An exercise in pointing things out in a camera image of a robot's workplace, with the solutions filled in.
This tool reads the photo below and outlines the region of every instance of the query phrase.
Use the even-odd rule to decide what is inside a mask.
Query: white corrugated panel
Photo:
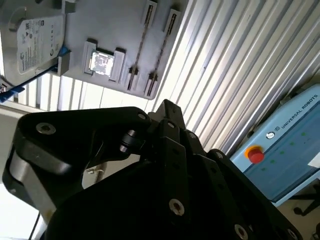
[[[136,106],[151,112],[169,99],[205,150],[231,154],[319,70],[319,13],[319,0],[190,0],[154,100],[48,75],[18,102],[50,111]]]

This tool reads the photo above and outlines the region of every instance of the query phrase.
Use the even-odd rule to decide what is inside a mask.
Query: black robotic arm
[[[85,169],[130,154],[139,162],[82,188]],[[40,211],[48,240],[302,239],[226,155],[203,150],[168,100],[149,115],[136,107],[25,115],[3,183]]]

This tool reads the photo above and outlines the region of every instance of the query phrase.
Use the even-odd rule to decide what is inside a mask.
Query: red emergency stop button
[[[258,164],[265,158],[265,155],[259,147],[256,147],[248,152],[248,158],[253,164]]]

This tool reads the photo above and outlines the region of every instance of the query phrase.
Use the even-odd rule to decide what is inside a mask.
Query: hard drive label
[[[17,66],[20,74],[56,58],[64,42],[64,17],[24,20],[17,31]]]

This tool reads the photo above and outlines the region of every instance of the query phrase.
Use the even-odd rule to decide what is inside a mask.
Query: blue control box
[[[263,161],[245,152],[258,146]],[[320,84],[278,108],[231,157],[275,206],[320,177]]]

